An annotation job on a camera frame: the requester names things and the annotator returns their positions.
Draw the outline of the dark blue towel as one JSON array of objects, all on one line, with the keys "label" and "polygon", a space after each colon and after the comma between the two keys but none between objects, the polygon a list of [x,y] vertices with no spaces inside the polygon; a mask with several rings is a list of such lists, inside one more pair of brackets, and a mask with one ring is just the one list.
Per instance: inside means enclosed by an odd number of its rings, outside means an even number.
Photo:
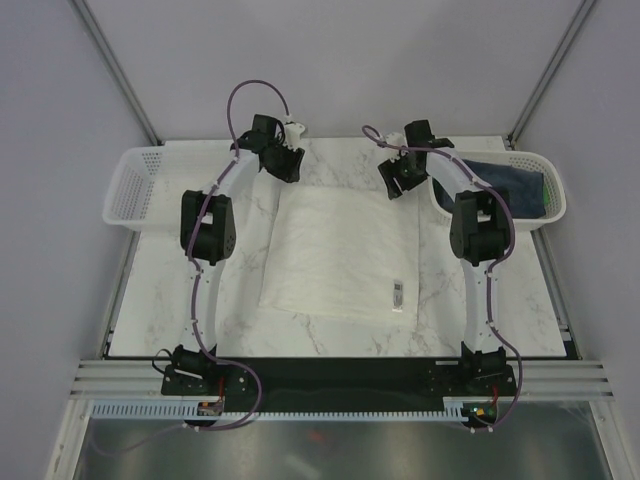
[{"label": "dark blue towel", "polygon": [[469,159],[464,159],[464,162],[483,181],[488,182],[496,192],[507,191],[514,219],[539,219],[545,215],[544,176],[542,173]]}]

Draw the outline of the white towel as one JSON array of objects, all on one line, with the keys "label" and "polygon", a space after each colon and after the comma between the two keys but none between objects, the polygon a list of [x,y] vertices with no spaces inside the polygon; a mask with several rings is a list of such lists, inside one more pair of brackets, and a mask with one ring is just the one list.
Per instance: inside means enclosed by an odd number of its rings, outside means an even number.
[{"label": "white towel", "polygon": [[419,305],[417,196],[283,188],[260,304],[352,323],[411,325]]}]

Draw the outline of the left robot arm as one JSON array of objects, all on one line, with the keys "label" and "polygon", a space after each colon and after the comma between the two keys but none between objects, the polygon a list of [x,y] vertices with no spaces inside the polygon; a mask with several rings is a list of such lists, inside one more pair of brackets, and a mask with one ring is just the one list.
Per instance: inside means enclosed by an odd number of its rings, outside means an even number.
[{"label": "left robot arm", "polygon": [[182,195],[179,240],[193,275],[188,320],[172,363],[185,371],[184,382],[197,394],[210,393],[219,380],[215,316],[225,264],[237,244],[234,206],[262,171],[285,183],[300,180],[305,131],[291,119],[255,115],[252,128],[232,143],[230,161],[211,185]]}]

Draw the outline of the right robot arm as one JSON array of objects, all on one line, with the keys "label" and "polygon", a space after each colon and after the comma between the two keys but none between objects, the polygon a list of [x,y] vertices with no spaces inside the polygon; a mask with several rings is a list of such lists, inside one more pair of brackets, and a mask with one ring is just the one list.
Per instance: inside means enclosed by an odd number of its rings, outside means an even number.
[{"label": "right robot arm", "polygon": [[391,200],[424,183],[437,181],[453,201],[449,243],[464,274],[466,326],[457,370],[458,385],[480,394],[506,369],[506,340],[497,331],[497,266],[515,247],[515,227],[508,195],[498,192],[461,159],[453,142],[438,138],[428,120],[404,127],[405,142],[393,145],[365,127],[381,148],[397,156],[378,171]]}]

